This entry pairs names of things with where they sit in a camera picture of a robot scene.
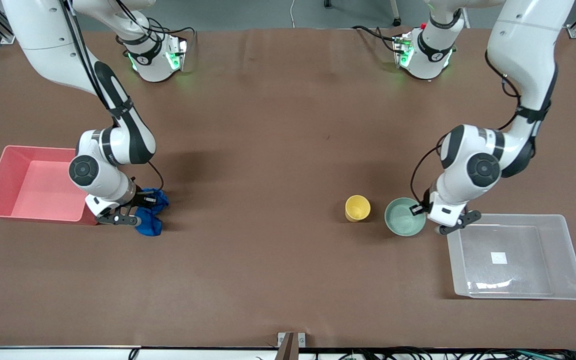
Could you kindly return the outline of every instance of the white square sticker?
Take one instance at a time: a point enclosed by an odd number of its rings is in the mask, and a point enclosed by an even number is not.
[[[490,258],[492,259],[492,264],[502,264],[502,265],[508,264],[505,252],[491,252]]]

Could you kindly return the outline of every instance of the gray floor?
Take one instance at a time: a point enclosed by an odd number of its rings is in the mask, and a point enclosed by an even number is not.
[[[165,27],[194,27],[199,32],[245,30],[250,28],[290,28],[292,0],[158,0],[144,14]],[[389,0],[295,0],[293,16],[298,28],[350,28],[354,25],[388,28],[393,22]],[[428,20],[428,8],[422,0],[398,0],[403,25],[418,26]],[[469,9],[473,28],[491,28],[501,6]],[[576,2],[569,16],[576,19]],[[84,15],[79,16],[83,30],[108,31],[108,28]]]

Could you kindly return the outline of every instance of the brown table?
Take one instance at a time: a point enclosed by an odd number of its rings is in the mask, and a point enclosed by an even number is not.
[[[483,59],[488,37],[464,30],[427,82],[354,30],[202,32],[192,72],[152,84],[114,34],[87,34],[157,139],[164,233],[0,219],[0,345],[265,346],[304,331],[316,347],[576,349],[576,301],[455,296],[446,238],[432,224],[397,237],[382,219],[439,136],[512,115]],[[537,157],[471,208],[563,214],[576,251],[576,40],[562,36],[556,56]],[[94,96],[1,48],[0,154],[72,148],[109,124]],[[158,185],[148,166],[123,170]],[[440,171],[430,158],[419,192]],[[352,194],[372,202],[369,221],[345,220]]]

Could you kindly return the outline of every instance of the pink bin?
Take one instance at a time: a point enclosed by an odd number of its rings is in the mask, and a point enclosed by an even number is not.
[[[74,148],[9,145],[0,158],[0,218],[96,225],[68,174]]]

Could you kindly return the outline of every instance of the green bowl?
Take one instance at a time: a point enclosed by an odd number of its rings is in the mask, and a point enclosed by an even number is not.
[[[426,214],[413,215],[410,212],[410,207],[418,204],[417,201],[407,197],[400,197],[391,201],[384,214],[386,225],[390,231],[400,235],[400,237],[411,237],[421,231],[426,224]]]

